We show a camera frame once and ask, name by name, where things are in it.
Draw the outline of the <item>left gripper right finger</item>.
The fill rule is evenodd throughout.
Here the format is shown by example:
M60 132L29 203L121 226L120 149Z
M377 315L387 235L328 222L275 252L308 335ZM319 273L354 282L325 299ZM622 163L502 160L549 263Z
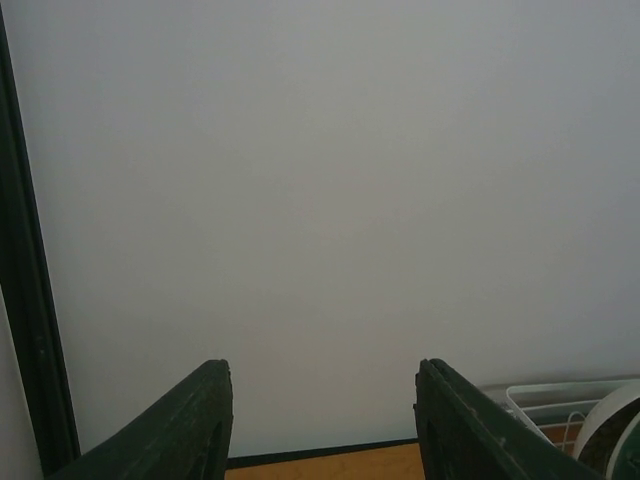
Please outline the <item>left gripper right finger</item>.
M527 429L441 359L415 376L414 415L427 479L599 479Z

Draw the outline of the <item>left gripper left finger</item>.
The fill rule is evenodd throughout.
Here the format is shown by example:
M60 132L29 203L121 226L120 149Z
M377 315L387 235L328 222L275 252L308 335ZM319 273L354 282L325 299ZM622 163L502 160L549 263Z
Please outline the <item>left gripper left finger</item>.
M227 361L208 360L53 479L222 479L233 425Z

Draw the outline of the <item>large grey rimmed plate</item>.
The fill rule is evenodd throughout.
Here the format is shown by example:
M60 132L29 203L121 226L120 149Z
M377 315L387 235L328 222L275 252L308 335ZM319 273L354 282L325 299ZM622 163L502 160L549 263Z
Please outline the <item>large grey rimmed plate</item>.
M639 381L633 380L591 409L574 443L573 457L604 476L616 444L638 414Z

